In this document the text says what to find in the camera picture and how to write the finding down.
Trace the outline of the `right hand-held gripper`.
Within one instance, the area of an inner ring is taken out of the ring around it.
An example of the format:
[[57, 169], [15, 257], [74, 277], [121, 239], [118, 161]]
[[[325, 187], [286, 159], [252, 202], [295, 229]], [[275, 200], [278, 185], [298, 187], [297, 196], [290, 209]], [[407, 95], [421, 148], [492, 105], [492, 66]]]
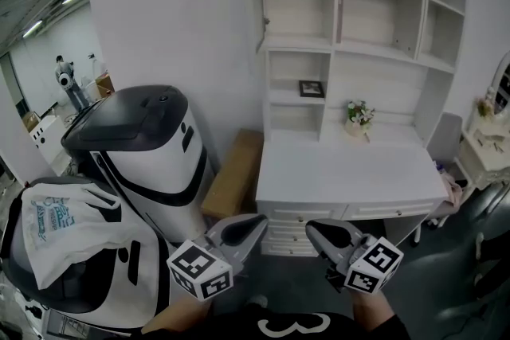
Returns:
[[353, 224], [330, 218], [308, 222], [305, 232], [314, 249], [332, 262], [326, 280], [343, 287], [377, 294], [395, 274], [403, 253], [386, 238], [362, 234]]

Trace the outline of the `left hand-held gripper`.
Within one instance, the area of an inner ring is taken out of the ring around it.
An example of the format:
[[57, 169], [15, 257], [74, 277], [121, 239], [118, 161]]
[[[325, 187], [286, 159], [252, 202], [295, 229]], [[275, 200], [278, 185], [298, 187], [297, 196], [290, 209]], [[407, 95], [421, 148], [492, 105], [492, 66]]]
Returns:
[[215, 245], [221, 245], [222, 254], [230, 264], [192, 240], [186, 240], [167, 260], [174, 281], [198, 301], [211, 300], [232, 289], [232, 265], [245, 262], [267, 226], [267, 217], [258, 213], [221, 219], [207, 236]]

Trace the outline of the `person's right forearm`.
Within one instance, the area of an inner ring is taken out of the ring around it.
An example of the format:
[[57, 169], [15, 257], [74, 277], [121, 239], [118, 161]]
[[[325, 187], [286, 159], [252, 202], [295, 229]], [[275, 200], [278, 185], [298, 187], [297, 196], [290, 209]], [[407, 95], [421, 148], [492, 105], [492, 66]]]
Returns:
[[374, 295], [360, 291], [349, 291], [353, 307], [354, 320], [366, 330], [373, 330], [391, 319], [395, 313], [385, 295]]

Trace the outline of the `person's left forearm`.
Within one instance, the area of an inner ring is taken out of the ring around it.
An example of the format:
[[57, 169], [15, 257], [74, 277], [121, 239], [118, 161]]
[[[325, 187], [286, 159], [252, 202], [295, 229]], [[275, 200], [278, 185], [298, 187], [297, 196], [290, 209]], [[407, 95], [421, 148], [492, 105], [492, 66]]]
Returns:
[[208, 314], [211, 301], [200, 302], [193, 296], [177, 299], [143, 326], [141, 333], [157, 330], [182, 332], [201, 322]]

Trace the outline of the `white desk with hutch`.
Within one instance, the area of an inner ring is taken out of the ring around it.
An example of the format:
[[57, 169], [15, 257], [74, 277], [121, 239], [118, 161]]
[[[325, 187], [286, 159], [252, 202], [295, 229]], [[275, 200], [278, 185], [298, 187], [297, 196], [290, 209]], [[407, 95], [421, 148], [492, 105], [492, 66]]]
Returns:
[[[264, 0], [265, 40], [249, 52], [263, 81], [261, 213], [428, 202], [435, 209], [447, 198], [427, 145], [459, 64], [466, 2], [343, 0], [337, 43], [338, 0]], [[324, 98], [301, 97], [299, 80], [320, 81]], [[375, 110], [369, 142], [344, 129], [351, 100]], [[399, 244], [427, 215], [361, 222]]]

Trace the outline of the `brown cardboard box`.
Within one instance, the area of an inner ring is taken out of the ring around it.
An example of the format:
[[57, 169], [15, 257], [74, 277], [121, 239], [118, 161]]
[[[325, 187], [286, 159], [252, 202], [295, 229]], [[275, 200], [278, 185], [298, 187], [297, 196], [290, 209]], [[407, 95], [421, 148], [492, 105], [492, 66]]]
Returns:
[[221, 220], [245, 213], [254, 203], [264, 135], [241, 129], [202, 203], [202, 214]]

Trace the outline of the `person's black shirt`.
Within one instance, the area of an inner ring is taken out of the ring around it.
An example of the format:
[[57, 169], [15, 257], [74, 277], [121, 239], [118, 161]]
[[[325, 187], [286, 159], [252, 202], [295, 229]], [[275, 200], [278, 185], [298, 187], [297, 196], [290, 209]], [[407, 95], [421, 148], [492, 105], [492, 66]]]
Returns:
[[105, 340], [410, 340], [410, 336], [396, 315], [369, 331], [336, 313], [284, 314], [250, 305], [180, 332], [160, 329]]

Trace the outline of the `pink clothes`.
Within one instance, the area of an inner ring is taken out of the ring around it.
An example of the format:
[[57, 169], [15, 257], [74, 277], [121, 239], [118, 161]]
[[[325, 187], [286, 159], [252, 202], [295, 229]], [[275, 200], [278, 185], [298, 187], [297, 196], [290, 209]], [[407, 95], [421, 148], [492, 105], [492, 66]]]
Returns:
[[459, 166], [455, 162], [446, 165], [437, 161], [434, 161], [433, 163], [436, 166], [437, 172], [439, 173], [448, 194], [447, 201], [453, 207], [459, 208], [461, 206], [463, 194], [463, 189], [457, 183], [457, 179], [455, 178], [455, 176], [463, 175]]

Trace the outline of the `white flower bouquet vase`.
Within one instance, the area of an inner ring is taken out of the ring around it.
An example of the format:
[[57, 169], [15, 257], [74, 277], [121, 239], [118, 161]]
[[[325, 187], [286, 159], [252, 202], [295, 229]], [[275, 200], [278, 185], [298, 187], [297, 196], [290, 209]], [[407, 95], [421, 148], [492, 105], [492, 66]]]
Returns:
[[374, 108], [368, 107], [363, 100], [351, 100], [347, 104], [345, 131], [352, 137], [370, 141], [368, 131], [375, 116]]

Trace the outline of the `grey chair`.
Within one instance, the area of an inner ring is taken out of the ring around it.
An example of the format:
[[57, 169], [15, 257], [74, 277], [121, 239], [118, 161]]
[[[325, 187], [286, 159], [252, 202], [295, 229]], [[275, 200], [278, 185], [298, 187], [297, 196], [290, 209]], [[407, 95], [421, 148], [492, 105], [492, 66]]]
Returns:
[[[441, 164], [450, 164], [456, 162], [457, 155], [460, 150], [462, 131], [462, 118], [451, 113], [443, 113], [439, 119], [439, 123], [427, 145], [427, 151], [433, 161]], [[433, 229], [441, 228], [449, 216], [454, 215], [460, 209], [453, 207], [447, 198], [431, 210], [427, 217], [414, 230], [413, 236], [410, 238], [410, 244], [416, 248], [421, 240], [422, 225], [428, 223]]]

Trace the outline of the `white plastic bag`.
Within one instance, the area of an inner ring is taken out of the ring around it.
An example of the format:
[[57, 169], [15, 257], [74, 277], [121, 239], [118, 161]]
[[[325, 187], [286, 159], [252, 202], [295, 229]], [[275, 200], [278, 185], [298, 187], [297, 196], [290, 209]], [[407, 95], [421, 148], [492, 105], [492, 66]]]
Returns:
[[106, 221], [101, 210], [121, 201], [93, 183], [40, 183], [22, 193], [22, 232], [37, 288], [44, 290], [72, 264], [103, 249], [118, 249], [133, 238], [136, 224]]

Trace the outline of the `white vanity table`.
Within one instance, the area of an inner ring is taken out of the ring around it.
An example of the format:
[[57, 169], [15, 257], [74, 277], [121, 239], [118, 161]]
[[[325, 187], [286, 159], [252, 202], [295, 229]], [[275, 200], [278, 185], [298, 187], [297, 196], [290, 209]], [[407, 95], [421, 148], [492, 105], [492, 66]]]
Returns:
[[462, 131], [458, 160], [470, 177], [473, 188], [510, 184], [510, 140], [497, 142]]

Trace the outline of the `small pale flower bunch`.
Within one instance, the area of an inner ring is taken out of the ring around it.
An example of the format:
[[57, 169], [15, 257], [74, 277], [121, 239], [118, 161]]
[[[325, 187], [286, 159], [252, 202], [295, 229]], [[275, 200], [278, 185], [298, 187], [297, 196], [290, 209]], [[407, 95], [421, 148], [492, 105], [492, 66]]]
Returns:
[[488, 98], [479, 98], [476, 101], [477, 114], [484, 120], [489, 120], [494, 115], [493, 102]]

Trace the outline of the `oval vanity mirror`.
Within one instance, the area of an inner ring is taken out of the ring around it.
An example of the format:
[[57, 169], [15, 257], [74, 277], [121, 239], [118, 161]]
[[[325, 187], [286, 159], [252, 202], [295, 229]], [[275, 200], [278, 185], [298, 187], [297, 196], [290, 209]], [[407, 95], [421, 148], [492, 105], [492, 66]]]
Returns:
[[493, 106], [495, 114], [510, 109], [510, 50], [502, 57], [492, 80], [494, 91]]

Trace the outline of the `black picture frame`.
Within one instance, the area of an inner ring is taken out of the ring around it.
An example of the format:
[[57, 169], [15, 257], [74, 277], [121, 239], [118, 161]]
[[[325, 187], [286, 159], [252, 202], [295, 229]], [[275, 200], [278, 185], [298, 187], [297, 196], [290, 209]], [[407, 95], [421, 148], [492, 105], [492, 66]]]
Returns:
[[324, 90], [320, 81], [299, 80], [299, 93], [301, 97], [306, 98], [324, 98]]

